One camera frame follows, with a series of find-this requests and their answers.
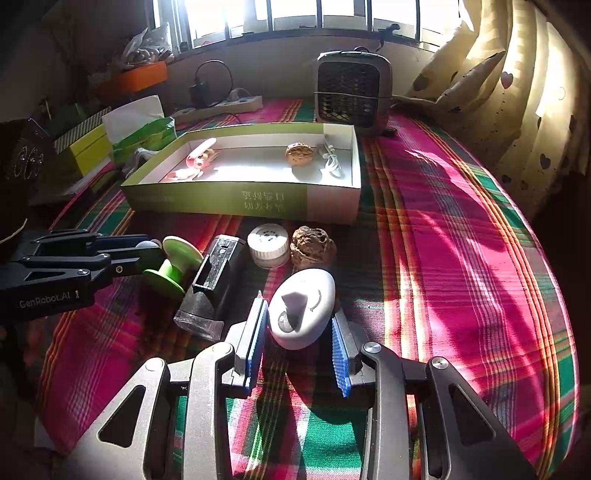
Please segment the green white spool massager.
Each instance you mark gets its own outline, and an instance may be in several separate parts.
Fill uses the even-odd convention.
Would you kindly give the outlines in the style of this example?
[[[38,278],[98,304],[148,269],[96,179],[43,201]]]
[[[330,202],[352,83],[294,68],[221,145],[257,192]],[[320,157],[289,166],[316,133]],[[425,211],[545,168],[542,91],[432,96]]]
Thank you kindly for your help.
[[[162,241],[162,248],[165,259],[161,266],[157,270],[144,270],[142,279],[164,297],[180,300],[185,295],[183,282],[186,275],[197,271],[204,256],[190,242],[177,236],[166,236]]]

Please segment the cream heart curtain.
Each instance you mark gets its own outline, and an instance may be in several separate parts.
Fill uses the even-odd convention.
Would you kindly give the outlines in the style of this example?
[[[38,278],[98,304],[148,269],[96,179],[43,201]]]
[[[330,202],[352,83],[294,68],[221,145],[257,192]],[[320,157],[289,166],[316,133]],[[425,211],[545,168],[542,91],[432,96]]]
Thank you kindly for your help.
[[[397,107],[432,118],[534,218],[590,167],[590,73],[532,1],[462,1],[458,26]]]

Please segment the plastic bags on shelf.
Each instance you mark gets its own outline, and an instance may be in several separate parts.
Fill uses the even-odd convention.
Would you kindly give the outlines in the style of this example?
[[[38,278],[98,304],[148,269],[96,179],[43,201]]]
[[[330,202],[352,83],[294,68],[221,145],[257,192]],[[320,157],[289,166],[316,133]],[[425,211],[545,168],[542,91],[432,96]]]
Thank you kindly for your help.
[[[164,61],[171,56],[170,28],[168,23],[164,23],[133,36],[121,53],[119,66],[122,70],[129,70]]]

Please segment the striped box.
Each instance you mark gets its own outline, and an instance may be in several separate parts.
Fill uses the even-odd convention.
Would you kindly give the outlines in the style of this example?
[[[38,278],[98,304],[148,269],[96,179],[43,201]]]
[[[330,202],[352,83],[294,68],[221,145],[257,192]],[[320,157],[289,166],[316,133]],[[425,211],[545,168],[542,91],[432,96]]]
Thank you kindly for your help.
[[[111,111],[110,107],[104,108],[99,112],[91,115],[81,123],[70,129],[68,132],[63,134],[57,140],[53,142],[53,148],[56,154],[61,154],[64,150],[67,150],[77,141],[83,139],[86,135],[89,138],[82,141],[81,147],[75,147],[74,152],[78,153],[82,151],[90,144],[94,143],[98,139],[106,135],[103,126],[102,118]]]

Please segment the orange box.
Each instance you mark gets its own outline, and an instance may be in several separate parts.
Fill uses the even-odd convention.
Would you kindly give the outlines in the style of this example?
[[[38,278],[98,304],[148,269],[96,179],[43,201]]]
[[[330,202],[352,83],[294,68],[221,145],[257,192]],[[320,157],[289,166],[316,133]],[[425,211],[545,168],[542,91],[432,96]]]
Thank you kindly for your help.
[[[167,64],[158,61],[116,74],[97,86],[94,93],[102,102],[114,102],[163,83],[167,78]]]

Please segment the green white cardboard box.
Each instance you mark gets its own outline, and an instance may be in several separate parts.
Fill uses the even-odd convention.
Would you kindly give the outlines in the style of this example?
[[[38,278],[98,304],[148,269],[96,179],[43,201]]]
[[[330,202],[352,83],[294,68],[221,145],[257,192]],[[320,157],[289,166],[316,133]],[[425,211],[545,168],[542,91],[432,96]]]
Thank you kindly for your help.
[[[186,168],[186,156],[208,138],[218,155],[204,175],[190,182],[161,183],[170,171]],[[335,147],[345,177],[322,173],[320,147]],[[303,167],[287,163],[287,146],[315,148]],[[362,190],[360,149],[349,125],[263,123],[192,131],[178,137],[122,185],[136,211],[204,213],[352,224]]]

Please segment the grey mini fan heater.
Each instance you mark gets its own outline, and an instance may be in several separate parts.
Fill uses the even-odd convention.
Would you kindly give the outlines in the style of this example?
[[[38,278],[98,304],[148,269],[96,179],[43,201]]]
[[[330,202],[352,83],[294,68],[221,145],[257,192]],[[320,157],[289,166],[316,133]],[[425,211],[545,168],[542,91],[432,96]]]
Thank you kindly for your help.
[[[315,118],[352,125],[360,135],[387,129],[392,100],[391,62],[363,50],[329,51],[315,61]]]

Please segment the crumpled white tissue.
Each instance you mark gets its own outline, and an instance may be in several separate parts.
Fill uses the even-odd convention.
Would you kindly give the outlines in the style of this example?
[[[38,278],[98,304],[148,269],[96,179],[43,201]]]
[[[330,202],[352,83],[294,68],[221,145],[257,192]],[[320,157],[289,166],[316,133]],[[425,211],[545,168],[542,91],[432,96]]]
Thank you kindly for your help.
[[[129,178],[135,171],[144,165],[149,159],[158,154],[158,151],[137,148],[122,167],[125,178]]]

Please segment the yellow-green box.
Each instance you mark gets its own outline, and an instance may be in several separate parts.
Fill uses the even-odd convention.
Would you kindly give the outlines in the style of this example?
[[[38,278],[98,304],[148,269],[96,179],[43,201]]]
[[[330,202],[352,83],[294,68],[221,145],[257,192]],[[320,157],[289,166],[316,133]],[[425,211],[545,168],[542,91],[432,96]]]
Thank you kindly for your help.
[[[111,151],[104,125],[100,124],[65,148],[60,156],[69,170],[82,178],[109,157]]]

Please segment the white cable clip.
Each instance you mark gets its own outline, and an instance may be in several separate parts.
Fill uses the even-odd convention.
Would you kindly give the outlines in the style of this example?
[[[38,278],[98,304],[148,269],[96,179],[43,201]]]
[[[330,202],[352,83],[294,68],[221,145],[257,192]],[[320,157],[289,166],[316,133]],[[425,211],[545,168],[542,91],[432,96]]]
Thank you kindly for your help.
[[[325,143],[322,144],[320,147],[320,155],[322,160],[324,160],[324,168],[322,168],[322,173],[331,175],[337,179],[342,179],[345,177],[345,174],[342,172],[341,164],[339,164],[339,158],[337,152],[335,151],[335,147],[332,146],[331,143],[325,141]]]

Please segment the green tissue pack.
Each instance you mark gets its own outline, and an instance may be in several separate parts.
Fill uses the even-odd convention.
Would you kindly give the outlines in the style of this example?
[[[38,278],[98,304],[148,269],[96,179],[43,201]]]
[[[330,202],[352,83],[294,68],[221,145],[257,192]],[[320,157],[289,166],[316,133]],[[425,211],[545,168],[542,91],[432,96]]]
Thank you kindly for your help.
[[[177,138],[175,120],[166,117],[158,95],[122,105],[102,117],[117,166],[127,163],[138,148],[159,151]]]

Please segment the white round jar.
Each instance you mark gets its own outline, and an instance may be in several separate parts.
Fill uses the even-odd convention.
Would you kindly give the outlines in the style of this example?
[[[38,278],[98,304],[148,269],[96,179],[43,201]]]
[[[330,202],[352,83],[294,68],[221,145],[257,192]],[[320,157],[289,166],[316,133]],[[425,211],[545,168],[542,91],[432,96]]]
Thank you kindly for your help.
[[[247,235],[246,242],[252,261],[260,268],[279,268],[290,258],[290,237],[279,224],[257,226]]]

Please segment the brown walnut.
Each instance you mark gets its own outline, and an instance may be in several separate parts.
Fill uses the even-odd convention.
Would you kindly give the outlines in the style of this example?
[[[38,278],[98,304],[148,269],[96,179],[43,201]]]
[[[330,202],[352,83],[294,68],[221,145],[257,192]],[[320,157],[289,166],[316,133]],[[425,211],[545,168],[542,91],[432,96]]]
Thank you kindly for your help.
[[[286,160],[291,166],[303,167],[314,159],[315,148],[302,142],[296,142],[287,146]]]
[[[290,260],[294,271],[308,268],[331,267],[337,255],[337,246],[322,228],[301,226],[290,240]]]

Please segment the white egg-shaped case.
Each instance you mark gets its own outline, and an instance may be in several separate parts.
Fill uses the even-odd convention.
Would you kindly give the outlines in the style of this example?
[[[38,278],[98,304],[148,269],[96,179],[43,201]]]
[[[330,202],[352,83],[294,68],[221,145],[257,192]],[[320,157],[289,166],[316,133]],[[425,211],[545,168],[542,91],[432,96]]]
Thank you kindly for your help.
[[[307,348],[325,331],[334,306],[331,273],[318,268],[298,271],[280,284],[270,300],[270,334],[283,349]]]

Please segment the white power strip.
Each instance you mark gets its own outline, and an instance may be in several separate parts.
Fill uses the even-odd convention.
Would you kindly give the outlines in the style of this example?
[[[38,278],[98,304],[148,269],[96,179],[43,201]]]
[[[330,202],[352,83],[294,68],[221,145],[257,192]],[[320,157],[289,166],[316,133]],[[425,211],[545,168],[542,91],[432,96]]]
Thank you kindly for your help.
[[[263,108],[262,96],[249,96],[221,103],[203,109],[185,108],[174,112],[171,117],[177,125],[198,122],[219,115],[255,112]]]

